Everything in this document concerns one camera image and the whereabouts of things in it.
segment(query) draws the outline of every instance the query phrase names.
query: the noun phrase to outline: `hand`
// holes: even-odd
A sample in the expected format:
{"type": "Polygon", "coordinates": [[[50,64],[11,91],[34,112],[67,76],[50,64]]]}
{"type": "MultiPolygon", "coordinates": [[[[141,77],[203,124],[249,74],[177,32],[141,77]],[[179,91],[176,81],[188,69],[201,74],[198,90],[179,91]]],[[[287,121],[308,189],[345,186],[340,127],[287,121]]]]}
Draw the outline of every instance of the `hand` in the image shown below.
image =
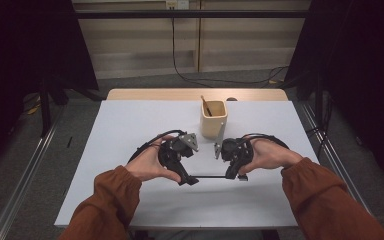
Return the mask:
{"type": "Polygon", "coordinates": [[[267,139],[253,139],[251,144],[254,148],[254,158],[250,163],[239,169],[240,175],[249,173],[257,168],[288,168],[302,160],[302,156],[298,153],[267,139]]]}
{"type": "Polygon", "coordinates": [[[150,147],[145,149],[135,159],[130,161],[125,168],[133,176],[139,178],[142,182],[148,181],[157,177],[165,177],[170,180],[180,182],[180,176],[170,170],[165,169],[158,160],[158,151],[163,140],[173,138],[172,136],[164,136],[153,142],[150,147]]]}

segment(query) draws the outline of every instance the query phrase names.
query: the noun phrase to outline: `white table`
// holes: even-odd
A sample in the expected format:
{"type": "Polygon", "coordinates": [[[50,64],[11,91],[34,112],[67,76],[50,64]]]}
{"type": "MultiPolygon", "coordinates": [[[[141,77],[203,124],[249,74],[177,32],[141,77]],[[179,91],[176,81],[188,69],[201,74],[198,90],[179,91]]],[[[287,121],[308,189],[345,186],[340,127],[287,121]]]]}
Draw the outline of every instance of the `white table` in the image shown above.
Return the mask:
{"type": "MultiPolygon", "coordinates": [[[[109,94],[109,99],[124,100],[102,103],[55,225],[68,225],[75,207],[92,194],[97,174],[126,164],[137,147],[168,130],[197,134],[200,151],[182,159],[190,175],[223,175],[228,163],[214,159],[213,141],[199,133],[201,95],[208,100],[240,100],[227,102],[225,138],[253,132],[275,135],[291,149],[317,161],[292,103],[281,90],[117,89],[109,94]]],[[[248,177],[248,182],[200,179],[193,186],[178,186],[163,178],[144,182],[130,227],[167,230],[296,226],[281,188],[280,169],[259,169],[248,177]]]]}

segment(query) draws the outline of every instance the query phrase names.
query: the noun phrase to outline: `white tabletop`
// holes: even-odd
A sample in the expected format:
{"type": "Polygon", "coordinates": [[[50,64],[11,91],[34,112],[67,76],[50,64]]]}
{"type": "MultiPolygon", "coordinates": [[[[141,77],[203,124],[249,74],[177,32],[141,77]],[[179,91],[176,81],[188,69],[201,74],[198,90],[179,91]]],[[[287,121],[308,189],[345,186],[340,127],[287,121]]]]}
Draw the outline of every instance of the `white tabletop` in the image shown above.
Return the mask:
{"type": "MultiPolygon", "coordinates": [[[[213,142],[199,133],[200,101],[112,100],[102,102],[57,226],[67,226],[76,206],[93,192],[96,175],[127,163],[137,147],[157,134],[196,133],[200,151],[182,163],[190,175],[223,175],[228,163],[214,159],[213,142]]],[[[314,161],[292,102],[227,102],[225,138],[274,135],[314,161]]],[[[255,170],[249,181],[200,179],[189,186],[163,178],[144,182],[133,229],[263,229],[296,226],[281,187],[280,169],[255,170]]]]}

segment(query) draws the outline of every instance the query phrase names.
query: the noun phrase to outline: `cup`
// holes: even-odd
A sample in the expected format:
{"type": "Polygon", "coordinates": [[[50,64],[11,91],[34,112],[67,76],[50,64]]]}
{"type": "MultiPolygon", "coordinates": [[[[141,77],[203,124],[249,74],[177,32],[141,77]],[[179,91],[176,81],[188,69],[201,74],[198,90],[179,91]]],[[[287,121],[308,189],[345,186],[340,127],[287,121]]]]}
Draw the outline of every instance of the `cup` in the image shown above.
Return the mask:
{"type": "Polygon", "coordinates": [[[227,108],[224,101],[206,101],[201,104],[200,130],[202,136],[209,139],[216,139],[221,124],[227,122],[227,108]]]}

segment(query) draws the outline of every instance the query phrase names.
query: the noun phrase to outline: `orange jacket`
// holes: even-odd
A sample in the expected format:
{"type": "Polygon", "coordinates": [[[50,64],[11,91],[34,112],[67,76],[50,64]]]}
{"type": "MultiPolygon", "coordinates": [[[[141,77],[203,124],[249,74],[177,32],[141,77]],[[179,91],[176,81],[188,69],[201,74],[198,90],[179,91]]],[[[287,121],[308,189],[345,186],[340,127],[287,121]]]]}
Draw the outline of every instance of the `orange jacket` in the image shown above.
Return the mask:
{"type": "MultiPolygon", "coordinates": [[[[283,190],[307,239],[384,239],[382,226],[327,168],[305,158],[282,170],[282,176],[283,190]]],[[[93,195],[76,208],[59,239],[127,239],[141,185],[122,166],[98,175],[93,195]]]]}

